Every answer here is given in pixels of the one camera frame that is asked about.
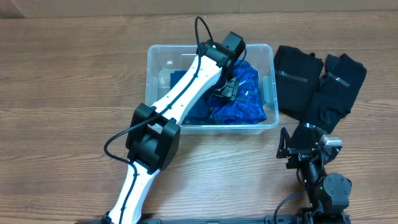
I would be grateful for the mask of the blue sequin garment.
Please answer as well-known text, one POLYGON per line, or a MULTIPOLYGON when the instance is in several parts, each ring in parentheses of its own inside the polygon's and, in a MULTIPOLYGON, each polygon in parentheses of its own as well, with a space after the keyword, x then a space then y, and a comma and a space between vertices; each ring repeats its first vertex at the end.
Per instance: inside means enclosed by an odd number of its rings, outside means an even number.
POLYGON ((249 62, 242 63, 233 71, 238 82, 238 91, 234 101, 225 101, 213 95, 208 104, 210 119, 218 125, 257 124, 265 121, 259 92, 259 73, 249 62))

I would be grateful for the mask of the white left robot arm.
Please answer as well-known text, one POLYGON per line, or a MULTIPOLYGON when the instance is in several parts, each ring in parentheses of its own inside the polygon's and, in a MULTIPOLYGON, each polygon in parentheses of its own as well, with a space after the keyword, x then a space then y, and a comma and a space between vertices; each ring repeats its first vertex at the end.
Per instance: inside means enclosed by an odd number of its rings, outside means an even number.
POLYGON ((110 158, 127 164, 127 175, 115 206, 101 223, 138 223, 156 176, 173 160, 180 141, 181 123, 199 98, 220 78, 229 78, 246 45, 208 40, 177 84, 151 106, 140 104, 129 128, 104 145, 110 158))

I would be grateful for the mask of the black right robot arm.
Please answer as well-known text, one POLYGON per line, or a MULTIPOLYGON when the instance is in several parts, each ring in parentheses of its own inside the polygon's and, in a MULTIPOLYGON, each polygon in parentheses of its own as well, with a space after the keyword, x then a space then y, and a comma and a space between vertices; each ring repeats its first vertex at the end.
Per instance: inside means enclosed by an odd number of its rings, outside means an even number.
POLYGON ((296 147, 287 130, 280 130, 276 158, 287 159, 287 169, 296 170, 296 178, 303 189, 288 196, 266 216, 266 223, 342 224, 350 223, 345 214, 349 206, 352 181, 339 173, 327 173, 325 165, 333 161, 343 146, 342 139, 316 127, 298 126, 298 136, 304 146, 296 147), (289 200, 306 193, 309 207, 300 208, 295 215, 279 215, 280 208, 289 200))

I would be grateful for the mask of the blue denim jeans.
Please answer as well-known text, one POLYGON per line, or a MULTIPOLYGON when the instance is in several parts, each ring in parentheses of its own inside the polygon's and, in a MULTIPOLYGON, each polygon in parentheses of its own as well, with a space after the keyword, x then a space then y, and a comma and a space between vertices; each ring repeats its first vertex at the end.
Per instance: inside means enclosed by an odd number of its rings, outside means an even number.
MULTIPOLYGON (((170 74, 170 88, 172 89, 185 75, 186 70, 176 70, 170 74)), ((212 109, 209 105, 210 92, 207 90, 193 105, 186 115, 183 124, 214 124, 211 117, 212 109)))

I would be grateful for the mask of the black garment with tape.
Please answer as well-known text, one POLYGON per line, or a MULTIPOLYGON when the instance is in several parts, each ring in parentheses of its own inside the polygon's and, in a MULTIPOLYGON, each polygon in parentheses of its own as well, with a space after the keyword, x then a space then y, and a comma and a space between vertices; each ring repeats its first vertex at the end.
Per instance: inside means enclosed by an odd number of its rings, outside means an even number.
POLYGON ((295 47, 279 46, 274 57, 279 110, 301 120, 318 88, 324 63, 314 53, 305 54, 295 47))

